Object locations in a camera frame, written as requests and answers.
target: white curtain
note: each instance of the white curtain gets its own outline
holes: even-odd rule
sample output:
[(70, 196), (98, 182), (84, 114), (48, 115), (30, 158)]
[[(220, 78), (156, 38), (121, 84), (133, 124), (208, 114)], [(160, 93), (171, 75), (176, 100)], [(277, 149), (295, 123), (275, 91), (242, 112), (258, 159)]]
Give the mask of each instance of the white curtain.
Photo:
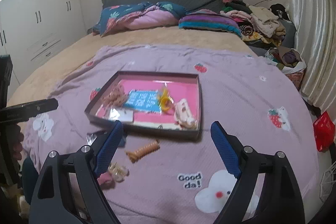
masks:
[(307, 63), (301, 91), (336, 123), (336, 0), (288, 0), (295, 48)]

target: screw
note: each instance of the screw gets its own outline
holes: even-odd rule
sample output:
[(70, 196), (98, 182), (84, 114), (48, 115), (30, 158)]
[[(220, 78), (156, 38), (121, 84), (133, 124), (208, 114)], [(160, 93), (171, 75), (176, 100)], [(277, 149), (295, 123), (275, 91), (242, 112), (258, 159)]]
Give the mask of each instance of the screw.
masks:
[(90, 151), (90, 147), (88, 145), (84, 145), (81, 150), (82, 152), (86, 153)]
[(277, 153), (277, 155), (278, 155), (279, 158), (282, 158), (282, 159), (286, 156), (285, 153), (283, 153), (283, 152), (281, 152), (281, 151), (279, 151), (279, 152)]
[(253, 148), (252, 148), (251, 146), (245, 146), (245, 147), (244, 147), (244, 151), (245, 151), (246, 153), (252, 153), (252, 152), (253, 152)]
[(53, 157), (56, 156), (56, 154), (57, 154), (56, 151), (51, 151), (51, 152), (49, 153), (49, 157), (50, 157), (50, 158), (53, 158)]

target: red bag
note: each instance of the red bag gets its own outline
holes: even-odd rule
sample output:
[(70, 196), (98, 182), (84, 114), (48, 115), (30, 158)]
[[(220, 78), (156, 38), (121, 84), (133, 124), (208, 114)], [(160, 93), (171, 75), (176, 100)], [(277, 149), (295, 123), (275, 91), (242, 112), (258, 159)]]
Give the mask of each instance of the red bag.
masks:
[(317, 150), (319, 152), (327, 150), (335, 137), (335, 125), (327, 111), (313, 123), (313, 127)]

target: striped pillow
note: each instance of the striped pillow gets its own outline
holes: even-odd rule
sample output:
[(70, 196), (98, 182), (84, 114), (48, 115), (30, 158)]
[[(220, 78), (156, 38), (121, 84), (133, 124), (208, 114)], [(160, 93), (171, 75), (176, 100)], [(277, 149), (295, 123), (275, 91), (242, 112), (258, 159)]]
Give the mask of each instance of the striped pillow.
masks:
[(187, 14), (178, 22), (180, 29), (199, 29), (210, 31), (231, 32), (242, 37), (238, 24), (226, 15), (217, 14), (211, 10), (201, 9)]

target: cabinet handle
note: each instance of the cabinet handle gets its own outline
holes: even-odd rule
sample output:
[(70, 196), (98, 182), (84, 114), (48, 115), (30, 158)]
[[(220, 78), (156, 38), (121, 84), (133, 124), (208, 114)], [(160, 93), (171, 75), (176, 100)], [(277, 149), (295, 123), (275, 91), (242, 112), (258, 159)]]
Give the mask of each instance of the cabinet handle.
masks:
[(6, 36), (5, 36), (5, 30), (2, 30), (3, 32), (3, 38), (5, 39), (5, 44), (7, 44)]

